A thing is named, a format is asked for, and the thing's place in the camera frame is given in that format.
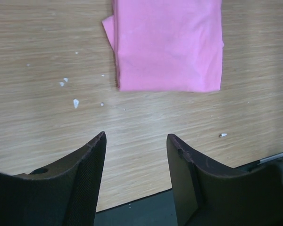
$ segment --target pink cloth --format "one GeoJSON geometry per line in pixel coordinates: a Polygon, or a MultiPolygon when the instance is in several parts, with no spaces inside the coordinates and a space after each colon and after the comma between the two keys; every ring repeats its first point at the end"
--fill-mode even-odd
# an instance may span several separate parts
{"type": "Polygon", "coordinates": [[[115,0],[103,25],[120,91],[220,90],[221,0],[115,0]]]}

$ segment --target white paint chip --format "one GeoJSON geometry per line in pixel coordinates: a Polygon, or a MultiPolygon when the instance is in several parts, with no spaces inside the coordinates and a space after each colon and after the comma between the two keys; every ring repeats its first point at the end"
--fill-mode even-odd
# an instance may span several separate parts
{"type": "Polygon", "coordinates": [[[74,107],[75,109],[79,106],[80,101],[78,101],[77,99],[74,99],[74,107]]]}

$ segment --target cloth fold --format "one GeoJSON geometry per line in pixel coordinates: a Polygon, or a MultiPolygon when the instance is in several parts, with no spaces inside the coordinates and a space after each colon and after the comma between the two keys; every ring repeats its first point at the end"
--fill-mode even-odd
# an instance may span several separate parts
{"type": "Polygon", "coordinates": [[[103,21],[120,91],[220,90],[221,0],[115,0],[103,21]]]}

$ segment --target folded pink fabric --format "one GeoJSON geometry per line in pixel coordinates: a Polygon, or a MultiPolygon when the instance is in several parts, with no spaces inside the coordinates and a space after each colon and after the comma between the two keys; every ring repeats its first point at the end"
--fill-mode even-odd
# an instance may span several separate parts
{"type": "Polygon", "coordinates": [[[103,25],[120,91],[220,90],[221,0],[115,0],[103,25]]]}

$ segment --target wood grain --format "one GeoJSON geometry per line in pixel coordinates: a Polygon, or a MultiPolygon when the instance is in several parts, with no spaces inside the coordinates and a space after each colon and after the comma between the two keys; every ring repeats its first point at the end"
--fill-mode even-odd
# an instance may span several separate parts
{"type": "Polygon", "coordinates": [[[111,14],[110,0],[0,0],[1,172],[28,173],[104,130],[99,211],[171,187],[168,133],[232,167],[283,151],[283,0],[223,1],[222,91],[210,94],[118,92],[111,14]]]}

